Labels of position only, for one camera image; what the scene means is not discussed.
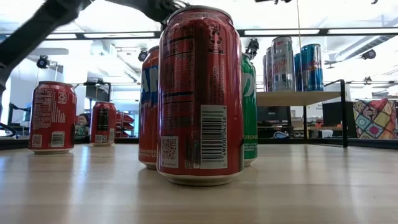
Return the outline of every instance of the energy drink can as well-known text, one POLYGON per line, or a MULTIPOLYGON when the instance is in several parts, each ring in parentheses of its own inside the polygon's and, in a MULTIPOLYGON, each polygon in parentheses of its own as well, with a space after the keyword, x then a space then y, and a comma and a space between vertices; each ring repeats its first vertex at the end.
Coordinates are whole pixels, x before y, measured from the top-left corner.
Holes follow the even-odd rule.
POLYGON ((97 101, 91 115, 90 143, 94 146, 112 145, 115 130, 116 107, 110 102, 97 101))
POLYGON ((304 91, 323 91, 321 45, 310 44, 301 48, 304 91))
POLYGON ((303 91, 303 76, 301 71, 301 54, 294 55, 294 72, 296 76, 296 91, 303 91))
POLYGON ((277 37, 272 41, 272 76, 274 91, 295 91, 292 38, 277 37))
POLYGON ((60 82, 39 82, 33 92, 29 149, 35 154, 66 153, 75 145, 76 93, 60 82))
POLYGON ((242 84, 244 165, 249 166, 257 158, 256 69, 245 53, 242 54, 242 84))
POLYGON ((267 78, 267 55, 262 56, 262 73, 263 73, 263 84, 264 92, 268 91, 268 78, 267 78))
POLYGON ((272 48, 271 47, 269 47, 267 49, 266 72, 264 74, 266 74, 266 76, 267 76, 267 91, 268 92, 274 91, 274 78, 272 76, 272 48))
POLYGON ((141 77, 138 160, 147 168, 156 169, 159 46, 148 51, 148 57, 142 64, 141 77))
POLYGON ((244 168, 241 42, 226 12, 191 6, 160 38, 157 170, 221 185, 244 168))

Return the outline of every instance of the red soda can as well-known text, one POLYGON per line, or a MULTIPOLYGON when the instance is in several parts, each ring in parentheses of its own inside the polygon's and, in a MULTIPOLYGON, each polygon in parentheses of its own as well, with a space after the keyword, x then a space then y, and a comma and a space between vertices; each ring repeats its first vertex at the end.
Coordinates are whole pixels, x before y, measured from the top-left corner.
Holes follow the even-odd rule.
POLYGON ((231 182, 244 167, 241 42, 231 16, 178 10, 159 57, 157 170, 175 184, 231 182))
POLYGON ((108 146, 114 143, 116 107, 110 102, 96 102, 91 114, 90 143, 108 146))
POLYGON ((76 93, 73 86, 44 81, 33 92, 29 149, 35 154, 66 153, 75 145, 76 93))
POLYGON ((141 77, 138 160, 147 168, 156 169, 159 46, 149 49, 141 77))

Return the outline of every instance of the table surface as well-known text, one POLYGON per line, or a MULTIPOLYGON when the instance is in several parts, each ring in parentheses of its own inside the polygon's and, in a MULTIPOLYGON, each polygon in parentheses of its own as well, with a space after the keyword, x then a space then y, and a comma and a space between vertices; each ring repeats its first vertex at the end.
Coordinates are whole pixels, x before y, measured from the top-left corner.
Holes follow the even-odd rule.
POLYGON ((137 151, 0 151, 1 223, 398 223, 397 151, 260 145, 252 167, 218 187, 171 184, 137 151))

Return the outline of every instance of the patterned blanket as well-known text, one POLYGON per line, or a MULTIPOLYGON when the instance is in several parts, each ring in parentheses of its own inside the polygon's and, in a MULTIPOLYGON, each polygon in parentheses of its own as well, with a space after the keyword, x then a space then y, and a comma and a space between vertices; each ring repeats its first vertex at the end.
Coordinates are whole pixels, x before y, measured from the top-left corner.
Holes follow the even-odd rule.
POLYGON ((396 139, 396 103, 387 99, 354 102, 360 139, 396 139))

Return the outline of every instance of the green soda can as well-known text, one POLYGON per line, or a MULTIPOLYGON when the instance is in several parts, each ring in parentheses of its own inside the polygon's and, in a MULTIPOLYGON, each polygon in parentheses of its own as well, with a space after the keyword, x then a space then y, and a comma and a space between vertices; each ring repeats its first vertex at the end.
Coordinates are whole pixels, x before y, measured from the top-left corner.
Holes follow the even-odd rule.
POLYGON ((244 165, 249 166, 257 158, 256 69, 250 56, 242 55, 244 165))

